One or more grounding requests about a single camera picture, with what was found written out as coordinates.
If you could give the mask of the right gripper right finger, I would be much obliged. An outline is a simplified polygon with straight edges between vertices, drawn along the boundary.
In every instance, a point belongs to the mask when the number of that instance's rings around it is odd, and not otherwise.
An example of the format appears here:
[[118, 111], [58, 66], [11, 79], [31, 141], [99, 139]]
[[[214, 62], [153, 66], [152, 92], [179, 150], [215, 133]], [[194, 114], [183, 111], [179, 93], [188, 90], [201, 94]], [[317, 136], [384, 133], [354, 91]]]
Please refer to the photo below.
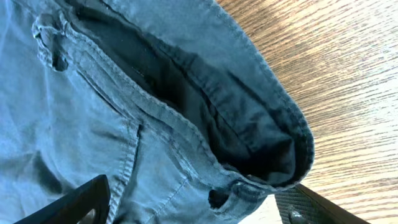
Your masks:
[[275, 195], [283, 224], [370, 224], [302, 184]]

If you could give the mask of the navy blue shorts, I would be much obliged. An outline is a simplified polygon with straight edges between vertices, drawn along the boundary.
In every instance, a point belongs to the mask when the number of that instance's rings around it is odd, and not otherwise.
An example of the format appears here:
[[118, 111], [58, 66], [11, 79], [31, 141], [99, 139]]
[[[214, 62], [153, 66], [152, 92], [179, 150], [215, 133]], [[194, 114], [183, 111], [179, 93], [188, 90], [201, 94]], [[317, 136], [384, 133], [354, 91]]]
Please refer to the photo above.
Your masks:
[[308, 123], [214, 1], [1, 2], [1, 222], [97, 175], [107, 223], [237, 223], [309, 172]]

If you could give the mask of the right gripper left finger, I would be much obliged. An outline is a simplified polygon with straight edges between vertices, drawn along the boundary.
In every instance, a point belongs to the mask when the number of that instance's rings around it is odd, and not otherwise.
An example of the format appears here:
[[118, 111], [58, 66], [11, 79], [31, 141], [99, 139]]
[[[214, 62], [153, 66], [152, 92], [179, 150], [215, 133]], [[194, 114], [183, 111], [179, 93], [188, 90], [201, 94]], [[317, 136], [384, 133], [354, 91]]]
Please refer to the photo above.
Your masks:
[[16, 224], [105, 224], [110, 209], [108, 178], [102, 174]]

